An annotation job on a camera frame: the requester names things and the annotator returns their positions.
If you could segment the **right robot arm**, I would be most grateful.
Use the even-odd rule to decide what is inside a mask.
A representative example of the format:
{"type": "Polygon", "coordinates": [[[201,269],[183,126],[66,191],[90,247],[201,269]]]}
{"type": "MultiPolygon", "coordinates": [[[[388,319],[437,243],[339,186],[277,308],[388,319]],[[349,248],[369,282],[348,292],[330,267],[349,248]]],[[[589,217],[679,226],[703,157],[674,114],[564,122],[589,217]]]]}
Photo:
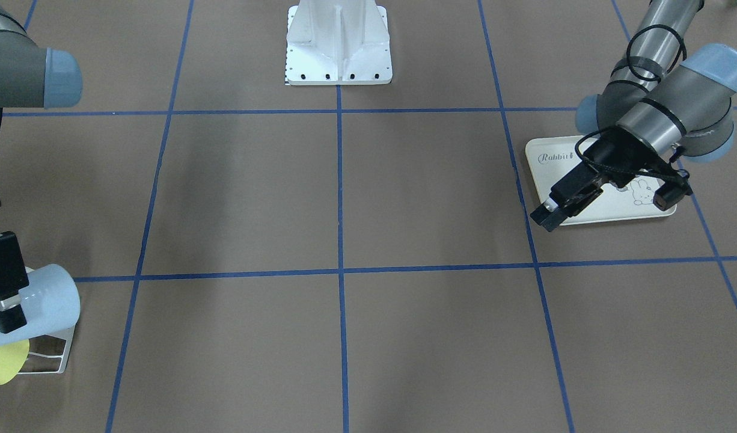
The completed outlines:
{"type": "MultiPolygon", "coordinates": [[[[69,52],[40,47],[0,4],[0,132],[5,109],[76,106],[83,93],[82,71],[69,52]]],[[[28,323],[20,290],[28,284],[19,241],[0,233],[0,333],[28,323]]]]}

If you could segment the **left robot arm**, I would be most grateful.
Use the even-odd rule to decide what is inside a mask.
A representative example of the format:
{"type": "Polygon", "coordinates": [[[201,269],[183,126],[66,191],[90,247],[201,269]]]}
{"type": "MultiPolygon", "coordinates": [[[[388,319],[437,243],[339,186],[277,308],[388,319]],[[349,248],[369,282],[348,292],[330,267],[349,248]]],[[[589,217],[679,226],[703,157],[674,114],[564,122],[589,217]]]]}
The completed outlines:
{"type": "Polygon", "coordinates": [[[659,180],[652,204],[668,211],[693,194],[687,158],[707,162],[734,143],[732,97],[737,50],[711,43],[687,54],[684,35],[703,1],[652,1],[613,67],[605,90],[583,99],[581,136],[567,153],[575,165],[549,189],[531,219],[552,232],[603,194],[647,177],[659,180]]]}

